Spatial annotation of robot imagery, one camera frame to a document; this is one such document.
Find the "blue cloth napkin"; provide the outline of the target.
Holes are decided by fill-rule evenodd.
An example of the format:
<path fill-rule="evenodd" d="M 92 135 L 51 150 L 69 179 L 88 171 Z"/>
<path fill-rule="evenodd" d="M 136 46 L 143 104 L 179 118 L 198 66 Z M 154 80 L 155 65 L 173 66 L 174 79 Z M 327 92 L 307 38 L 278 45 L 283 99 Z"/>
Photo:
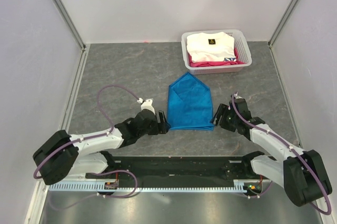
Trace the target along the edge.
<path fill-rule="evenodd" d="M 207 85 L 185 73 L 168 89 L 167 121 L 171 130 L 213 130 L 212 95 Z"/>

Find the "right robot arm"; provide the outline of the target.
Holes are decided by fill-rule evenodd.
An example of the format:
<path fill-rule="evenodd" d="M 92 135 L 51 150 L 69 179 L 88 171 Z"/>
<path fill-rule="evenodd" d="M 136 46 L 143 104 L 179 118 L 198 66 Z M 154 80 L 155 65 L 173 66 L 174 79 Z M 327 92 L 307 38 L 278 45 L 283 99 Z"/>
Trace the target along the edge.
<path fill-rule="evenodd" d="M 244 156 L 242 175 L 254 178 L 262 175 L 282 187 L 290 201 L 300 207 L 320 198 L 326 200 L 332 186 L 321 155 L 315 150 L 297 147 L 277 133 L 259 117 L 253 117 L 246 100 L 232 97 L 228 105 L 220 104 L 211 123 L 221 128 L 237 132 L 247 140 L 259 145 L 260 151 Z"/>

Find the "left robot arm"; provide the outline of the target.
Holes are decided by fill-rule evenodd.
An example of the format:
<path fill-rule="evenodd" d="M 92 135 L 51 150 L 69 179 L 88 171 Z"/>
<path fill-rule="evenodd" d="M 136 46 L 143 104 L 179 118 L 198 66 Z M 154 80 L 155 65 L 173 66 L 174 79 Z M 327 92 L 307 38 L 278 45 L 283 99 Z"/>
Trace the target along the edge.
<path fill-rule="evenodd" d="M 33 177 L 42 179 L 46 185 L 87 172 L 111 178 L 116 171 L 115 165 L 107 160 L 96 164 L 90 155 L 133 145 L 145 135 L 166 134 L 170 127 L 163 111 L 155 114 L 145 109 L 113 129 L 84 135 L 70 135 L 64 129 L 59 130 L 34 152 L 36 170 Z"/>

